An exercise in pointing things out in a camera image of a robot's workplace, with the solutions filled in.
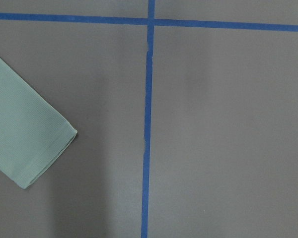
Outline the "green long-sleeve shirt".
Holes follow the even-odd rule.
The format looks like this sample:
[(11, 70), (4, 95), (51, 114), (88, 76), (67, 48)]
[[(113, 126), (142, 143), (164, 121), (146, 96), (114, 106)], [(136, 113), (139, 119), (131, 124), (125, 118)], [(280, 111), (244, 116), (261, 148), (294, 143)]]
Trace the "green long-sleeve shirt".
[(70, 145), (77, 130), (0, 58), (0, 171), (22, 189)]

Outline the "brown paper table mat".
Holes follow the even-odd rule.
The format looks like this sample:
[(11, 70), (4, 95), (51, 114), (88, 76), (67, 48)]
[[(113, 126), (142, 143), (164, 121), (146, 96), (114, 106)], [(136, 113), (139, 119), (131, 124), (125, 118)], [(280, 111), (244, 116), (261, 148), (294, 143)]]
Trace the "brown paper table mat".
[(298, 0), (0, 0), (0, 57), (77, 130), (0, 238), (298, 238)]

